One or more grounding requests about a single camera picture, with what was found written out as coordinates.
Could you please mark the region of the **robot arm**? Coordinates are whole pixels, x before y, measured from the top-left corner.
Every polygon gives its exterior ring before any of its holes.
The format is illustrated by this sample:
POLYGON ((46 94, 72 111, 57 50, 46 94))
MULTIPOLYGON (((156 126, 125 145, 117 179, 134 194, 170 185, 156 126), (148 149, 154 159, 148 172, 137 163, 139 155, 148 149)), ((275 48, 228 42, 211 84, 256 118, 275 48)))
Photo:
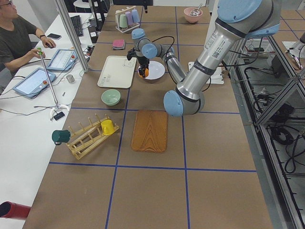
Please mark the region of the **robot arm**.
POLYGON ((186 73, 169 45, 157 44, 145 36, 143 29, 132 31, 134 48, 127 59, 135 57, 140 64, 138 73, 146 77, 149 60, 160 57, 173 81, 174 90, 164 95, 163 105, 171 116, 193 115, 202 110, 202 87, 214 74, 234 43, 245 38, 263 38, 278 32, 282 1, 280 0, 221 0, 217 6, 215 30, 203 52, 186 73))

